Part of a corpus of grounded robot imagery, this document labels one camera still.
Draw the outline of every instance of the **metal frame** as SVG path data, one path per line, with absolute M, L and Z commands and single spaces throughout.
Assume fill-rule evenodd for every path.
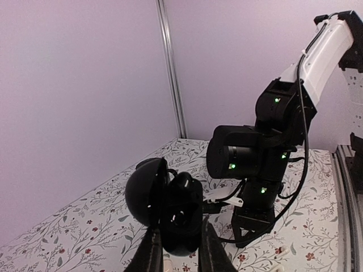
M 171 97 L 174 106 L 176 124 L 180 138 L 188 138 L 187 127 L 185 124 L 184 110 L 182 105 L 182 96 L 180 94 L 178 78 L 176 76 L 176 68 L 174 62 L 174 53 L 171 44 L 170 29 L 164 0 L 156 0 L 160 27 L 163 36 L 164 52 L 166 57 L 166 66 L 168 71 Z
M 362 271 L 363 269 L 361 266 L 363 261 L 362 199 L 354 192 L 345 162 L 346 157 L 353 156 L 354 152 L 351 147 L 342 145 L 339 145 L 336 152 L 332 154 L 332 165 L 338 188 L 337 197 L 339 196 L 338 200 L 340 200 L 341 212 L 343 212 L 339 214 L 339 220 L 342 220 L 342 224 L 339 226 L 343 227 L 343 233 L 339 232 L 339 234 L 342 234 L 344 241 L 341 254 L 344 258 L 342 271 Z

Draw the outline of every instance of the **metal pole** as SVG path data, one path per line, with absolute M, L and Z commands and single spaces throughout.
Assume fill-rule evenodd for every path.
M 180 138 L 188 138 L 182 105 L 182 96 L 180 95 L 178 78 L 176 76 L 174 53 L 171 44 L 170 29 L 164 0 L 156 0 L 156 3 L 158 8 L 160 27 L 163 36 L 166 66 L 170 83 L 171 97 L 174 106 L 175 119 L 178 127 L 178 134 Z

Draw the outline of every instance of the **table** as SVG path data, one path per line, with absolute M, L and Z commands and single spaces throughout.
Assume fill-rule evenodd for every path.
M 206 141 L 174 139 L 148 158 L 164 156 L 170 168 L 188 171 L 201 180 L 206 192 L 236 186 L 235 180 L 217 180 L 208 175 L 207 145 Z M 303 151 L 293 156 L 303 156 Z M 130 215 L 124 198 L 125 184 L 135 166 L 1 247 L 0 272 L 124 271 L 146 230 Z M 283 194 L 294 191 L 302 166 L 303 161 L 288 165 Z M 276 199 L 276 211 L 281 211 L 286 203 Z M 226 206 L 220 214 L 210 216 L 210 222 L 222 237 L 233 237 L 232 211 L 232 207 Z M 290 253 L 275 259 L 282 245 L 288 246 Z M 279 263 L 285 271 L 337 271 L 338 211 L 330 153 L 310 150 L 309 174 L 302 192 L 270 234 L 244 249 L 233 244 L 224 247 L 238 271 L 269 271 Z M 197 271 L 197 254 L 184 258 L 171 256 L 171 259 L 174 271 Z

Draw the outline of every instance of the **black cable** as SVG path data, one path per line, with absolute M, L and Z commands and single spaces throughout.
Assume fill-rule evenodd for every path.
M 290 163 L 297 163 L 300 160 L 303 160 L 305 157 L 296 157 L 296 158 L 290 158 L 288 162 Z
M 284 214 L 287 212 L 287 210 L 291 207 L 291 205 L 294 203 L 294 201 L 296 200 L 297 196 L 300 194 L 301 189 L 305 183 L 305 179 L 307 176 L 307 171 L 308 171 L 308 167 L 309 167 L 309 137 L 307 135 L 307 123 L 306 123 L 306 115 L 305 115 L 305 108 L 304 108 L 304 101 L 303 101 L 303 93 L 302 93 L 302 81 L 300 79 L 300 70 L 301 70 L 301 65 L 303 60 L 306 57 L 306 53 L 309 51 L 309 49 L 312 47 L 312 45 L 317 41 L 317 39 L 320 37 L 320 35 L 322 34 L 322 32 L 324 31 L 324 29 L 326 28 L 327 23 L 325 22 L 323 27 L 320 29 L 320 31 L 318 32 L 318 34 L 316 34 L 316 36 L 313 38 L 313 40 L 309 43 L 309 45 L 307 46 L 307 48 L 305 49 L 305 53 L 301 56 L 298 65 L 297 65 L 297 71 L 296 71 L 296 77 L 297 77 L 297 82 L 298 82 L 298 96 L 299 96 L 299 100 L 300 100 L 300 107 L 301 107 L 301 113 L 302 113 L 302 118 L 303 118 L 303 133 L 304 133 L 304 149 L 305 149 L 305 157 L 304 157 L 304 166 L 303 166 L 303 170 L 302 170 L 302 175 L 301 175 L 301 179 L 299 182 L 299 185 L 295 191 L 295 193 L 293 193 L 291 195 L 291 200 L 288 202 L 288 204 L 284 207 L 284 209 L 275 217 L 274 221 L 264 230 L 259 231 L 258 235 L 255 237 L 252 237 L 248 240 L 242 240 L 243 243 L 250 243 L 254 240 L 256 240 L 257 238 L 261 237 L 262 235 L 266 234 L 270 228 L 272 228 L 274 226 L 274 224 L 284 216 Z M 230 240 L 230 239 L 224 239 L 224 238 L 220 238 L 221 241 L 224 241 L 225 243 L 236 243 L 235 240 Z
M 223 201 L 230 199 L 231 197 L 233 197 L 237 194 L 238 190 L 241 189 L 242 186 L 244 188 L 245 184 L 246 184 L 246 181 L 241 180 L 240 183 L 237 185 L 237 187 L 233 190 L 233 192 L 231 194 L 227 195 L 226 197 L 216 199 L 215 202 L 223 202 Z

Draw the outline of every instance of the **white wall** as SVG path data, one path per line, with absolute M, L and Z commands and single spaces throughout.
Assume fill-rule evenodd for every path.
M 0 4 L 0 245 L 177 137 L 155 1 Z
M 311 40 L 317 15 L 356 10 L 361 0 L 167 0 L 176 68 L 191 138 L 218 125 L 253 125 L 258 96 Z M 339 69 L 310 129 L 313 148 L 349 143 L 349 96 Z

